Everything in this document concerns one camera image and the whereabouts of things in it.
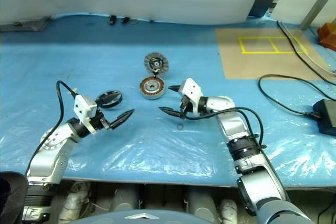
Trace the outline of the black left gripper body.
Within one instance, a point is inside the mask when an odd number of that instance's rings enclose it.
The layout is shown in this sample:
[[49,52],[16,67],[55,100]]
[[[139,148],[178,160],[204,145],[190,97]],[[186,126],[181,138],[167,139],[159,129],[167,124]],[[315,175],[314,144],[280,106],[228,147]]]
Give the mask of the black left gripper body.
[[109,129],[110,123],[105,118],[104,114],[99,108],[93,108],[90,112],[90,125],[97,131],[101,129]]

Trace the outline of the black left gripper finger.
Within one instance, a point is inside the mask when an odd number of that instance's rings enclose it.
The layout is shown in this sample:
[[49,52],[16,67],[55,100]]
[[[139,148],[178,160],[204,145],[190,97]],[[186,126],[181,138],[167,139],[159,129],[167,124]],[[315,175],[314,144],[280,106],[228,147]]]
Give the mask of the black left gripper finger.
[[117,116],[117,120],[126,121],[134,112],[134,109],[128,110]]
[[119,121],[117,119],[115,119],[113,122],[110,123],[110,129],[114,130],[117,127],[119,127],[121,124],[123,124],[125,121]]

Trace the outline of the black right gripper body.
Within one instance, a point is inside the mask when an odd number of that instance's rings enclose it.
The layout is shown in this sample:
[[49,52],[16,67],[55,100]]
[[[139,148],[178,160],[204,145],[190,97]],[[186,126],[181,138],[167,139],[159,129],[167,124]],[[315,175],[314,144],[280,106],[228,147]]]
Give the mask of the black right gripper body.
[[192,113],[193,115],[195,115],[195,105],[196,101],[193,98],[183,95],[180,103],[181,115],[186,116],[187,113]]

